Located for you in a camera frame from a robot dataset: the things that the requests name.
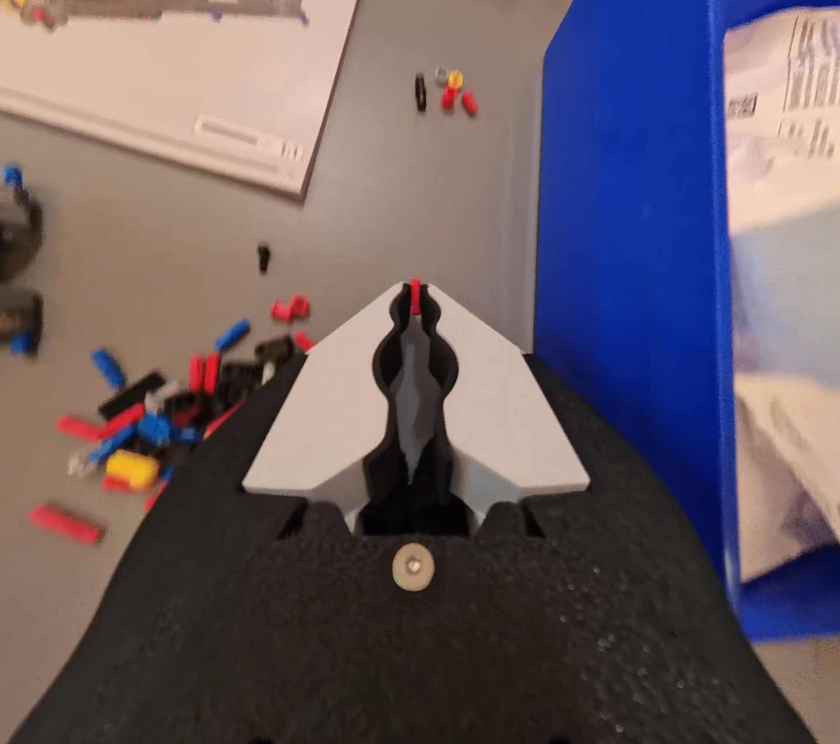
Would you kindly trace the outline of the blue plastic bin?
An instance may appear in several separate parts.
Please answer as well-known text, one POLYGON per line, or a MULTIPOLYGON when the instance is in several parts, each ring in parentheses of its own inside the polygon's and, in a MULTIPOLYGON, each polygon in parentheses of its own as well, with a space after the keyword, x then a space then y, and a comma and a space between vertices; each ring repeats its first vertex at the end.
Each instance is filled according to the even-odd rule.
POLYGON ((838 634, 838 546, 738 580, 727 28, 838 0, 573 0, 543 61, 534 348, 677 498, 753 640, 838 634))

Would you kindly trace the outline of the lego instruction booklet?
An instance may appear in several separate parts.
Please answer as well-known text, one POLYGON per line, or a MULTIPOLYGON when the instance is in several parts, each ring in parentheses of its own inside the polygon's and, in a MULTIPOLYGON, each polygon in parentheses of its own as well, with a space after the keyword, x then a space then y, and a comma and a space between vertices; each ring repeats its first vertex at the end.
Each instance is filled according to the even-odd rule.
POLYGON ((2 112, 302 197, 359 0, 2 0, 2 112))

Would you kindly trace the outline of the pile of small lego pins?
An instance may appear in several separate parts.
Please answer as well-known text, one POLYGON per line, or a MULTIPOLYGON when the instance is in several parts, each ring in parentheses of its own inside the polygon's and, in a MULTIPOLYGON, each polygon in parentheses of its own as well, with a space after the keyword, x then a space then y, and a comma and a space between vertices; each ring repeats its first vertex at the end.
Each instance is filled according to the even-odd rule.
POLYGON ((250 330, 242 320, 222 334, 209 353, 191 356, 185 382, 154 371, 124 385, 111 353, 100 349, 94 363, 114 388, 99 407, 99 423, 64 415, 56 429, 84 441, 68 462, 72 477, 97 479, 103 492, 143 496, 150 510, 177 468, 283 367, 315 345, 298 330, 255 346, 251 360, 225 354, 250 330))

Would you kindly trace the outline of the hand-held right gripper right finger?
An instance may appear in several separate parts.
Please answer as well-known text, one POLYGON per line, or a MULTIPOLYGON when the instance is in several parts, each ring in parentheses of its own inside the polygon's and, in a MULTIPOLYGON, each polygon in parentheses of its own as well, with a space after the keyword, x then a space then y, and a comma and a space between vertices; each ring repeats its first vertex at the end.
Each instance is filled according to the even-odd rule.
POLYGON ((477 524, 498 503, 586 490, 591 478, 522 351, 437 286, 436 334, 457 375, 443 415, 454 455, 451 492, 477 524))

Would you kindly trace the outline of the lego chassis assembly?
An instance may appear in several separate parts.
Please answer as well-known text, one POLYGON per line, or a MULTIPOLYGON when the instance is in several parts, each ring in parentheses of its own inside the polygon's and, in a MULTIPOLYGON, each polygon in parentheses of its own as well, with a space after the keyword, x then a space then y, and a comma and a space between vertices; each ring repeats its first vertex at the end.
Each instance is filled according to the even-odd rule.
POLYGON ((39 253, 43 212, 27 188, 22 169, 2 165, 1 184, 1 340, 11 353, 32 360, 44 330, 44 301, 36 290, 14 280, 39 253))

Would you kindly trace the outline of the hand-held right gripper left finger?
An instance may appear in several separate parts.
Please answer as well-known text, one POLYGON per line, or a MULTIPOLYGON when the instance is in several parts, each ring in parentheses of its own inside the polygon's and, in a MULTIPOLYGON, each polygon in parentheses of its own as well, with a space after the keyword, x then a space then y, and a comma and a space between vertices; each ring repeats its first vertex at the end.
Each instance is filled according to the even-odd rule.
POLYGON ((369 502, 364 457, 385 438, 389 412, 373 361, 402 289, 393 285, 310 349, 243 479, 245 492, 331 503, 354 530, 369 502))

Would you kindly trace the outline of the crumpled white paper bag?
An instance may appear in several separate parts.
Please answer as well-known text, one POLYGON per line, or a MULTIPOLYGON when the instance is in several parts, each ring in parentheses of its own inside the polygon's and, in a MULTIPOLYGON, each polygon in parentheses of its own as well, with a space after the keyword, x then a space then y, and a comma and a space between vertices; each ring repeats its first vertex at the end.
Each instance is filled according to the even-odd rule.
POLYGON ((731 240, 741 581, 838 544, 838 208, 731 240))

